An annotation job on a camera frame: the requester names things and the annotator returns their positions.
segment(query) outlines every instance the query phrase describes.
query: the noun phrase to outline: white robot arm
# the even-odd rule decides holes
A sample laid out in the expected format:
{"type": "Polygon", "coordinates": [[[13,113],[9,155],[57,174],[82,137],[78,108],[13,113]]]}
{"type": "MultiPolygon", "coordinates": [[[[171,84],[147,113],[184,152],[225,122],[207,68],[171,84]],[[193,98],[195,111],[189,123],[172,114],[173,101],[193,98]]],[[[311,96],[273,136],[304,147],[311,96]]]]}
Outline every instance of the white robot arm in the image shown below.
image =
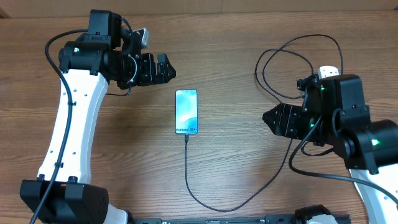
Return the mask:
{"type": "Polygon", "coordinates": [[[66,32],[47,43],[46,56],[62,80],[60,104],[37,180],[23,180],[21,184],[21,199],[34,212],[30,223],[36,218],[43,223],[132,223],[129,212],[109,204],[106,189],[90,185],[91,147],[110,81],[130,93],[132,86],[167,83],[175,77],[166,54],[158,55],[157,64],[152,54],[141,54],[147,40],[145,28],[132,31],[120,15],[92,10],[88,30],[66,32]],[[129,30],[121,27],[122,21],[129,30]],[[61,73],[49,57],[49,45],[76,32],[87,33],[67,42],[60,51],[61,73]],[[116,51],[121,38],[122,51],[116,51]]]}
{"type": "MultiPolygon", "coordinates": [[[[398,164],[379,168],[378,174],[370,174],[367,170],[350,169],[351,176],[377,184],[392,195],[398,195],[398,164]]],[[[398,207],[391,198],[382,192],[361,184],[354,183],[361,196],[370,224],[396,223],[398,207]]]]}

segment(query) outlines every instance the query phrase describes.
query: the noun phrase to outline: phone screen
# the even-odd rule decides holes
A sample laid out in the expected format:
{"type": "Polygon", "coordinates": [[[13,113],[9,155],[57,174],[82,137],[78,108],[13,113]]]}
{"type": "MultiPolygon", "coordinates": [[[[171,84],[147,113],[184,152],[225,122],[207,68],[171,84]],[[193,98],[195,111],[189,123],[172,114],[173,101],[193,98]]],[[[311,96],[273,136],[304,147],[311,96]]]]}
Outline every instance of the phone screen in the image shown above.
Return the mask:
{"type": "Polygon", "coordinates": [[[198,133],[198,92],[196,90],[175,92],[175,133],[198,133]]]}

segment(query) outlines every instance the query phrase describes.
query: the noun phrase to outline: black cable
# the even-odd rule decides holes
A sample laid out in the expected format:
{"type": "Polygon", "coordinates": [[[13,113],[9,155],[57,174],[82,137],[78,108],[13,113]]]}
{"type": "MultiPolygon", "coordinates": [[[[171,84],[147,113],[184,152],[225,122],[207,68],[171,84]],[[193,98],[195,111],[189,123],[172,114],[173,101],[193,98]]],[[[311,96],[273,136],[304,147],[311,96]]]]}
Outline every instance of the black cable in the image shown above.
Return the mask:
{"type": "Polygon", "coordinates": [[[393,196],[390,192],[386,191],[382,187],[380,187],[377,184],[374,184],[372,182],[368,182],[368,181],[361,180],[361,179],[356,179],[356,178],[351,178],[351,177],[344,177],[344,176],[340,176],[340,175],[330,175],[330,174],[319,174],[319,173],[314,173],[314,172],[307,172],[307,171],[299,170],[299,169],[297,169],[297,168],[295,168],[293,166],[293,158],[294,158],[294,156],[299,151],[300,147],[302,147],[304,145],[304,143],[314,133],[314,130],[316,130],[316,128],[319,126],[321,119],[322,119],[322,117],[319,117],[318,121],[315,123],[315,125],[311,129],[311,131],[307,134],[307,136],[294,149],[294,151],[292,152],[292,155],[290,155],[290,158],[289,158],[289,167],[290,167],[290,169],[292,171],[298,173],[298,174],[307,175],[307,176],[310,176],[310,177],[321,177],[321,178],[327,178],[327,179],[333,179],[333,180],[344,180],[344,181],[348,181],[348,182],[354,182],[354,183],[357,183],[357,184],[367,185],[369,187],[372,187],[372,188],[384,193],[387,197],[391,198],[391,200],[393,200],[394,203],[396,203],[398,205],[398,199],[395,198],[395,196],[393,196]]]}
{"type": "Polygon", "coordinates": [[[343,111],[343,110],[340,109],[340,108],[337,108],[331,114],[331,131],[333,131],[333,134],[335,135],[336,138],[338,138],[338,133],[337,133],[337,130],[336,130],[336,115],[340,111],[343,111]]]}
{"type": "Polygon", "coordinates": [[[292,145],[292,142],[293,142],[293,139],[290,140],[290,143],[289,143],[289,146],[288,146],[288,148],[287,148],[287,151],[286,151],[284,160],[282,161],[282,164],[280,165],[278,171],[277,171],[277,172],[275,173],[275,175],[271,178],[271,180],[269,180],[263,187],[261,187],[256,193],[254,193],[251,197],[249,197],[249,199],[247,199],[247,200],[246,200],[245,202],[243,202],[241,205],[239,205],[239,206],[237,206],[237,207],[235,207],[235,208],[231,208],[231,209],[227,209],[227,210],[222,210],[222,209],[217,209],[217,208],[213,208],[213,207],[210,207],[210,206],[208,206],[208,205],[205,205],[204,203],[202,203],[201,201],[199,201],[199,199],[197,199],[197,198],[192,194],[191,189],[189,188],[189,185],[188,185],[188,175],[187,175],[187,146],[188,146],[188,135],[186,134],[186,135],[185,135],[185,185],[187,186],[187,189],[188,189],[188,191],[189,191],[189,194],[190,194],[191,197],[192,197],[193,199],[195,199],[195,201],[197,201],[200,205],[202,205],[203,207],[208,208],[208,209],[210,209],[210,210],[216,211],[216,212],[233,212],[233,211],[236,211],[236,210],[240,209],[240,208],[243,207],[245,204],[247,204],[248,202],[250,202],[250,200],[252,200],[255,196],[257,196],[259,193],[261,193],[266,187],[268,187],[268,185],[278,176],[279,172],[282,170],[282,168],[283,168],[283,166],[284,166],[284,164],[285,164],[285,161],[286,161],[287,155],[288,155],[288,153],[289,153],[290,147],[291,147],[291,145],[292,145]]]}
{"type": "Polygon", "coordinates": [[[127,48],[126,50],[122,50],[122,51],[120,51],[120,54],[122,54],[122,55],[128,55],[129,53],[131,53],[132,52],[132,48],[133,48],[133,38],[132,38],[132,29],[131,29],[131,26],[130,26],[130,24],[129,24],[129,22],[127,21],[127,19],[125,19],[125,18],[121,18],[121,20],[127,25],[127,27],[129,28],[129,31],[130,31],[130,45],[129,45],[129,48],[127,48]]]}
{"type": "Polygon", "coordinates": [[[47,44],[45,45],[44,48],[44,54],[45,57],[47,58],[47,60],[49,61],[49,63],[51,64],[52,68],[57,72],[58,76],[60,77],[63,85],[65,86],[65,89],[67,91],[67,96],[68,96],[68,118],[67,118],[67,125],[65,127],[65,133],[63,134],[63,139],[62,139],[62,143],[61,143],[61,148],[60,148],[60,153],[58,154],[58,159],[57,162],[55,163],[55,168],[54,168],[54,172],[51,176],[50,182],[49,182],[49,186],[47,187],[47,189],[44,192],[44,195],[39,203],[39,206],[37,206],[36,211],[33,214],[32,219],[30,219],[30,224],[35,223],[37,217],[39,216],[40,210],[42,209],[47,197],[50,194],[51,188],[55,182],[55,178],[57,177],[58,171],[60,169],[61,166],[61,162],[62,162],[62,157],[63,157],[63,152],[65,150],[65,145],[67,144],[67,139],[68,139],[68,135],[69,135],[69,129],[70,129],[70,123],[72,121],[72,108],[73,108],[73,100],[72,100],[72,93],[70,91],[69,85],[65,79],[65,77],[63,76],[62,72],[58,69],[58,67],[54,64],[53,60],[50,57],[49,54],[49,48],[50,48],[50,44],[52,42],[54,42],[55,40],[69,35],[69,34],[75,34],[75,33],[79,33],[79,32],[88,32],[88,30],[86,29],[79,29],[79,30],[71,30],[68,32],[64,32],[62,34],[56,35],[55,37],[51,38],[47,44]]]}
{"type": "Polygon", "coordinates": [[[271,96],[273,96],[279,103],[282,103],[282,101],[281,101],[277,96],[275,96],[275,95],[274,95],[271,91],[269,91],[263,84],[261,84],[261,82],[260,82],[260,80],[259,80],[259,77],[258,77],[258,75],[257,75],[257,67],[259,66],[259,63],[260,63],[260,60],[261,60],[262,56],[263,56],[265,53],[267,53],[267,52],[270,52],[270,51],[277,51],[277,50],[279,50],[280,52],[286,52],[286,53],[294,54],[294,55],[299,56],[300,58],[304,59],[304,60],[309,64],[309,66],[311,67],[311,74],[313,74],[313,66],[312,66],[311,62],[310,62],[306,57],[304,57],[303,55],[301,55],[301,54],[299,54],[299,53],[293,52],[293,51],[291,51],[291,50],[268,49],[268,50],[264,51],[264,52],[261,54],[261,56],[259,57],[259,60],[258,60],[257,63],[256,63],[256,67],[255,67],[255,69],[254,69],[254,76],[256,77],[256,80],[257,80],[258,84],[261,86],[261,88],[263,88],[266,92],[268,92],[271,96]]]}
{"type": "Polygon", "coordinates": [[[295,40],[297,40],[297,39],[304,38],[304,37],[327,37],[327,38],[331,39],[331,40],[337,45],[338,51],[339,51],[339,53],[340,53],[341,74],[343,74],[343,71],[344,71],[343,53],[342,53],[342,51],[341,51],[340,45],[338,44],[338,42],[337,42],[334,38],[330,37],[329,35],[324,35],[324,34],[310,34],[310,35],[304,35],[304,36],[301,36],[301,37],[296,37],[296,38],[294,38],[294,39],[288,41],[286,44],[284,44],[283,46],[281,46],[279,49],[277,49],[277,50],[275,51],[275,53],[273,53],[273,54],[271,55],[271,57],[269,57],[268,61],[267,61],[266,64],[264,65],[264,68],[262,69],[262,78],[264,79],[264,81],[265,81],[266,85],[268,86],[268,88],[269,88],[270,90],[272,90],[274,93],[276,93],[276,94],[278,94],[279,96],[281,96],[281,97],[288,98],[288,99],[293,99],[293,100],[301,98],[301,96],[296,96],[296,97],[285,96],[285,95],[279,93],[278,91],[274,90],[274,89],[268,84],[268,82],[267,82],[267,80],[266,80],[266,67],[267,67],[268,63],[271,61],[271,59],[275,56],[275,54],[277,54],[278,52],[282,51],[282,49],[285,48],[286,46],[288,46],[291,42],[293,42],[293,41],[295,41],[295,40]]]}
{"type": "Polygon", "coordinates": [[[302,154],[304,154],[304,155],[306,155],[306,156],[324,156],[324,155],[327,155],[327,154],[329,154],[329,153],[331,153],[331,152],[333,152],[334,151],[334,149],[333,148],[331,148],[331,149],[328,149],[328,150],[325,150],[325,151],[323,151],[323,152],[321,152],[321,153],[318,153],[318,154],[309,154],[309,153],[306,153],[305,152],[305,146],[308,144],[309,142],[306,142],[304,145],[303,145],[303,147],[301,147],[301,152],[302,152],[302,154]]]}
{"type": "Polygon", "coordinates": [[[129,90],[125,94],[114,94],[114,93],[105,93],[108,96],[128,96],[131,93],[131,86],[129,86],[129,90]]]}

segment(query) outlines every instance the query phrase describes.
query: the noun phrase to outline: green led light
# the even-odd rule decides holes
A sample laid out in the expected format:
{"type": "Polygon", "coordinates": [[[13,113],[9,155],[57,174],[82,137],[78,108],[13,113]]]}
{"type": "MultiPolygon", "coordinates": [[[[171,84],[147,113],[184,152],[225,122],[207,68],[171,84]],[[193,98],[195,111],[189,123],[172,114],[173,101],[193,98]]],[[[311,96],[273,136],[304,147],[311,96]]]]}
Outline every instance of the green led light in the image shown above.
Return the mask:
{"type": "Polygon", "coordinates": [[[372,139],[372,145],[375,146],[377,144],[380,144],[379,140],[377,139],[372,139]]]}

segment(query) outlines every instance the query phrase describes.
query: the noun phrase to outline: black bracket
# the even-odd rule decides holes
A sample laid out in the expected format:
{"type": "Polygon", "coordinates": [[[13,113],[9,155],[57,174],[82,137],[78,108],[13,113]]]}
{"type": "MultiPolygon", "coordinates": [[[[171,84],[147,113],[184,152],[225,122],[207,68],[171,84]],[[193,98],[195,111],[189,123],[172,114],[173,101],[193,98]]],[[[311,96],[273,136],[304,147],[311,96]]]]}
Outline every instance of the black bracket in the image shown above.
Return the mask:
{"type": "MultiPolygon", "coordinates": [[[[307,224],[307,221],[318,215],[332,215],[323,205],[314,205],[297,209],[294,215],[266,215],[266,224],[307,224]]],[[[333,215],[338,224],[351,224],[349,215],[333,215]]]]}
{"type": "MultiPolygon", "coordinates": [[[[19,195],[34,212],[49,181],[23,180],[19,195]]],[[[102,224],[108,212],[108,191],[89,184],[55,182],[39,213],[43,223],[102,224]]]]}
{"type": "Polygon", "coordinates": [[[168,83],[172,78],[175,78],[175,69],[166,54],[158,55],[157,62],[156,84],[168,83]]]}

